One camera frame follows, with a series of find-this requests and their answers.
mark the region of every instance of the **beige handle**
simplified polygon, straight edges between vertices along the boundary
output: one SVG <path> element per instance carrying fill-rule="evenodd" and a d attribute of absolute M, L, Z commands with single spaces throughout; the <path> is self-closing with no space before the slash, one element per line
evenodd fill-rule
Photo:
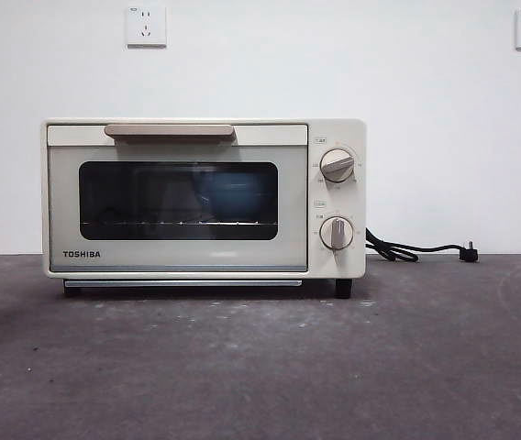
<path fill-rule="evenodd" d="M 110 124 L 104 133 L 118 140 L 141 138 L 212 138 L 234 139 L 236 133 L 230 125 L 214 124 Z"/>

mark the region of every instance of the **cream toaster oven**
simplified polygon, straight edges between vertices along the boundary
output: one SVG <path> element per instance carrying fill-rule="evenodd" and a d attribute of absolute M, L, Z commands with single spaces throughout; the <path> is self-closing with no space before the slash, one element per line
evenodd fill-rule
<path fill-rule="evenodd" d="M 358 119 L 51 119 L 43 266 L 92 286 L 300 285 L 365 271 Z"/>

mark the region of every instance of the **white knob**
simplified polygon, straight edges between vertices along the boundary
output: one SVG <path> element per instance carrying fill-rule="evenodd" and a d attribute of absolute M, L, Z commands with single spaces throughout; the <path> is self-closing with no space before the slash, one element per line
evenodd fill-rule
<path fill-rule="evenodd" d="M 354 171 L 354 158 L 344 149 L 331 149 L 322 158 L 319 168 L 327 180 L 340 183 Z"/>
<path fill-rule="evenodd" d="M 319 235 L 327 248 L 341 250 L 352 242 L 354 229 L 346 218 L 330 217 L 322 224 Z"/>

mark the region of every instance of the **black power cord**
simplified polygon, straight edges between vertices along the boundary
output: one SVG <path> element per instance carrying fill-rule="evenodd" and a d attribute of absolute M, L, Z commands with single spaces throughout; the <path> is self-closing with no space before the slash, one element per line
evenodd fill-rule
<path fill-rule="evenodd" d="M 383 241 L 377 238 L 372 234 L 372 232 L 367 228 L 366 239 L 369 243 L 367 243 L 366 247 L 370 249 L 376 250 L 381 257 L 388 259 L 389 261 L 395 261 L 400 259 L 402 261 L 408 261 L 415 263 L 419 260 L 418 256 L 410 250 L 414 250 L 415 252 L 439 252 L 440 250 L 447 249 L 458 249 L 459 250 L 459 259 L 461 261 L 466 261 L 467 263 L 473 263 L 479 260 L 479 252 L 477 249 L 472 247 L 472 242 L 469 241 L 469 247 L 465 248 L 458 245 L 445 245 L 438 247 L 417 247 L 417 246 L 409 246 L 402 245 L 400 243 L 391 243 L 389 241 Z"/>

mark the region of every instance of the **oven window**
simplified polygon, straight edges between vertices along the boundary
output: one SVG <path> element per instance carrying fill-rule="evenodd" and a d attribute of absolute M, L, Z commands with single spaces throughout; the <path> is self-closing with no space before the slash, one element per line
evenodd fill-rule
<path fill-rule="evenodd" d="M 277 235 L 270 162 L 91 161 L 79 169 L 89 240 L 270 240 Z"/>

